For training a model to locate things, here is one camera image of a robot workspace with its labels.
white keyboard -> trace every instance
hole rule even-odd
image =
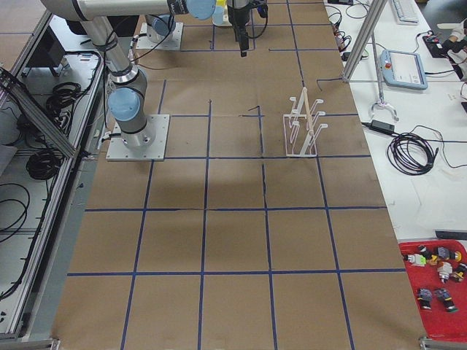
[[[418,24],[418,15],[415,12],[414,0],[389,0],[391,3],[395,18],[399,24],[416,26]]]

white rack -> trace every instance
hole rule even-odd
[[[288,157],[316,157],[316,140],[321,130],[328,127],[328,124],[323,123],[319,124],[316,128],[318,118],[325,116],[326,113],[321,111],[316,112],[315,110],[318,104],[322,104],[324,101],[316,99],[310,108],[307,92],[308,90],[304,87],[301,91],[298,104],[296,97],[290,97],[290,100],[293,102],[292,110],[290,114],[284,114],[282,117],[284,123],[285,154]]]

red tray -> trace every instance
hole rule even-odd
[[[462,254],[461,262],[467,263],[466,250],[462,244],[455,240],[404,242],[399,244],[399,249],[402,254],[419,253],[417,247],[420,244],[423,244],[431,251],[438,246],[445,246],[450,250],[459,251]],[[458,262],[454,260],[448,262],[452,264],[453,269],[458,266]],[[446,284],[443,284],[438,277],[437,266],[427,264],[422,268],[413,266],[407,261],[405,265],[415,300],[419,288],[428,288],[433,293],[431,310],[421,309],[417,301],[428,337],[437,341],[467,342],[467,278],[461,283],[450,279]],[[459,311],[449,313],[444,310],[443,303],[434,295],[434,290],[441,287],[448,290]]]

